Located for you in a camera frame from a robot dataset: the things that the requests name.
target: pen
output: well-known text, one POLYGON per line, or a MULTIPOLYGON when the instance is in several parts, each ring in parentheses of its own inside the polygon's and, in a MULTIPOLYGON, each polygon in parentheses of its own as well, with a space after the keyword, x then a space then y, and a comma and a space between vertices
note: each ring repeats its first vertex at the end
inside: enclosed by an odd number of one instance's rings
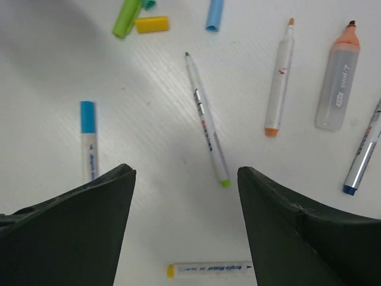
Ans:
POLYGON ((288 23, 286 34, 279 43, 278 55, 273 73, 273 83, 271 84, 270 98, 268 99, 264 129, 266 136, 269 137, 275 137, 279 131, 294 42, 293 18, 291 18, 288 23))
POLYGON ((348 195, 354 195, 360 186, 361 180, 363 179, 365 170, 369 164, 371 155, 376 148, 377 141, 381 134, 381 101, 378 103, 376 111, 374 112, 373 118, 370 121, 367 132, 365 133, 364 139, 357 151, 356 158, 352 164, 351 170, 349 171, 348 177, 346 178, 343 192, 348 195))
POLYGON ((81 101, 82 180, 86 184, 98 177, 95 103, 81 101))
POLYGON ((222 153, 220 141, 217 137, 216 128, 213 123, 207 99, 201 86, 197 68, 193 63, 191 56, 187 52, 185 53, 185 60, 186 70, 188 71, 193 96, 198 109, 198 115, 201 119, 201 125, 207 139, 209 152, 217 172, 218 180, 220 181, 222 187, 227 188, 230 186, 229 173, 227 171, 226 162, 222 153))
POLYGON ((175 263, 168 267, 168 278, 254 276, 252 262, 175 263))

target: orange marker tip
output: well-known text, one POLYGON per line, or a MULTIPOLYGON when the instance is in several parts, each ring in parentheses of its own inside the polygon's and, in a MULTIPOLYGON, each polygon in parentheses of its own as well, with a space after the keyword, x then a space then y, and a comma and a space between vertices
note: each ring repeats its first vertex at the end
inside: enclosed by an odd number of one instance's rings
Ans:
POLYGON ((275 128, 265 128, 264 129, 266 136, 268 137, 275 137, 279 131, 279 129, 275 128))

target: light green cap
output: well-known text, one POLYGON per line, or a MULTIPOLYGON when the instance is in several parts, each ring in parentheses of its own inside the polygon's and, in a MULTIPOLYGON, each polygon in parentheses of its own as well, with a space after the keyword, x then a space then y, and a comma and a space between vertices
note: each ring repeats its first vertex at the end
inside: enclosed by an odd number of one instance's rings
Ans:
POLYGON ((225 181, 221 181, 220 183, 221 183, 221 186, 222 186, 223 188, 228 188, 228 187, 230 187, 230 180, 229 180, 229 179, 228 179, 228 180, 225 180, 225 181))
POLYGON ((113 34, 116 37, 123 39, 131 32, 133 21, 138 17, 141 8, 142 3, 140 0, 124 0, 113 28, 113 34))

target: paint stain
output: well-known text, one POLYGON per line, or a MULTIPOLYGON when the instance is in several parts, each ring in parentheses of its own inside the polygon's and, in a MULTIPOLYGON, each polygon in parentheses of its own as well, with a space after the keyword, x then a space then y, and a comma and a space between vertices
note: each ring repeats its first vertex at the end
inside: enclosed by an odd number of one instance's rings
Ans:
POLYGON ((351 120, 351 127, 355 128, 358 125, 358 119, 354 118, 351 120))
POLYGON ((284 67, 284 68, 282 68, 281 70, 278 70, 279 71, 279 73, 280 74, 286 74, 286 68, 284 67))

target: highlighter cap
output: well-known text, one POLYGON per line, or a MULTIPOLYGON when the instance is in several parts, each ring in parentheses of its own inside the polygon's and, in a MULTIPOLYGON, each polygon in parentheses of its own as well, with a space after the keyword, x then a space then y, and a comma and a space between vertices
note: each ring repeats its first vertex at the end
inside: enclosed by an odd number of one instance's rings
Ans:
POLYGON ((169 29, 167 16, 137 18, 135 26, 138 33, 166 31, 169 29))
POLYGON ((118 19, 113 28, 113 34, 123 39, 131 32, 134 19, 139 15, 142 3, 140 0, 125 0, 120 9, 118 19))
POLYGON ((156 0, 141 0, 144 9, 149 10, 156 5, 156 0))
POLYGON ((95 103, 81 101, 81 133, 96 133, 95 103))
POLYGON ((218 32, 220 30, 223 6, 224 0, 210 1, 207 25, 205 27, 207 31, 218 32))

